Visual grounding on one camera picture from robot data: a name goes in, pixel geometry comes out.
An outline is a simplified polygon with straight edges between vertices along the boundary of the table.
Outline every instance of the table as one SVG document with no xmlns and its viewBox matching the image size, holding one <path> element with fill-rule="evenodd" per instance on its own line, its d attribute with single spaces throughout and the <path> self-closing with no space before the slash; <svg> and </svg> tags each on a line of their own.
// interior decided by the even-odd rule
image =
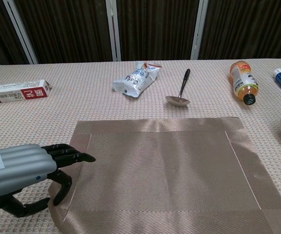
<svg viewBox="0 0 281 234">
<path fill-rule="evenodd" d="M 0 104 L 0 148 L 37 143 L 69 143 L 78 120 L 239 117 L 253 146 L 281 194 L 281 89 L 271 75 L 281 59 L 247 59 L 259 83 L 256 103 L 237 100 L 228 82 L 236 60 L 158 61 L 158 79 L 139 98 L 112 90 L 112 81 L 134 70 L 135 62 L 0 65 L 0 84 L 46 79 L 53 87 L 47 98 Z M 169 106 L 191 69 L 183 97 L 188 108 Z M 48 196 L 50 181 L 24 189 L 17 198 L 31 203 Z M 0 233 L 59 233 L 48 210 L 14 218 L 0 210 Z"/>
</svg>

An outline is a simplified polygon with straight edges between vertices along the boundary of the spoon handle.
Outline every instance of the spoon handle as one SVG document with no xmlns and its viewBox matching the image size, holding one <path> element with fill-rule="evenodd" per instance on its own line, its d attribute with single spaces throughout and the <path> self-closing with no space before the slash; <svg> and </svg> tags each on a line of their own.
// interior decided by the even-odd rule
<svg viewBox="0 0 281 234">
<path fill-rule="evenodd" d="M 186 70 L 186 73 L 185 73 L 185 76 L 184 76 L 183 84 L 181 85 L 180 93 L 178 95 L 179 98 L 181 98 L 181 95 L 183 94 L 183 91 L 184 91 L 185 85 L 187 83 L 187 80 L 189 78 L 189 75 L 190 75 L 190 69 L 188 68 Z"/>
</svg>

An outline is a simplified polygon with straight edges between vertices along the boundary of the robot finger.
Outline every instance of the robot finger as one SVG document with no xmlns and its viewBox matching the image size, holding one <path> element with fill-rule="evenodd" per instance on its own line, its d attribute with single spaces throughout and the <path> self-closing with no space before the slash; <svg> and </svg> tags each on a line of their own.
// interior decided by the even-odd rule
<svg viewBox="0 0 281 234">
<path fill-rule="evenodd" d="M 43 146 L 42 148 L 47 152 L 55 151 L 55 150 L 74 149 L 71 145 L 67 145 L 67 144 L 48 145 L 48 146 Z"/>
<path fill-rule="evenodd" d="M 48 151 L 47 153 L 50 154 L 53 158 L 55 158 L 58 156 L 72 155 L 72 154 L 80 153 L 80 151 L 77 151 L 75 149 L 63 149 L 63 150 Z"/>
<path fill-rule="evenodd" d="M 66 166 L 72 165 L 76 162 L 82 162 L 82 161 L 95 162 L 96 161 L 96 159 L 93 156 L 91 156 L 89 154 L 85 154 L 85 153 L 75 153 L 72 155 L 56 156 L 56 157 L 54 157 L 54 160 L 55 160 L 58 168 L 66 167 Z"/>
</svg>

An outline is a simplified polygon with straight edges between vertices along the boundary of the beige placemat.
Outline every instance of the beige placemat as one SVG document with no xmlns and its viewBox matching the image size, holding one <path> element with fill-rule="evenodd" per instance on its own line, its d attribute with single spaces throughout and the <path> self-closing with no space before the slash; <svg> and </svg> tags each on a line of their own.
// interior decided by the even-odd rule
<svg viewBox="0 0 281 234">
<path fill-rule="evenodd" d="M 228 82 L 236 60 L 157 61 L 157 80 L 138 99 L 112 91 L 112 81 L 132 72 L 134 61 L 0 66 L 0 84 L 46 79 L 53 90 L 47 98 L 0 105 L 0 149 L 24 143 L 68 143 L 78 120 L 239 117 L 264 167 L 281 194 L 281 89 L 272 80 L 281 59 L 247 59 L 260 86 L 257 102 L 247 108 Z M 187 108 L 168 106 L 183 75 L 191 69 L 184 98 Z M 18 198 L 34 202 L 48 196 L 51 181 L 24 189 Z M 58 233 L 50 213 L 17 219 L 0 211 L 0 234 Z"/>
<path fill-rule="evenodd" d="M 281 196 L 238 118 L 82 121 L 71 145 L 96 162 L 63 169 L 72 188 L 49 207 L 63 233 L 281 234 Z"/>
</svg>

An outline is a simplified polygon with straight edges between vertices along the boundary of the black bottle cap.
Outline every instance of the black bottle cap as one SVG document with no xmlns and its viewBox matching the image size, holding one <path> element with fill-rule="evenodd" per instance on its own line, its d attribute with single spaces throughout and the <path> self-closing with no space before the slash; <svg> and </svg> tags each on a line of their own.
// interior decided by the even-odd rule
<svg viewBox="0 0 281 234">
<path fill-rule="evenodd" d="M 247 94 L 243 97 L 243 101 L 246 105 L 252 105 L 255 103 L 255 95 L 254 94 Z"/>
</svg>

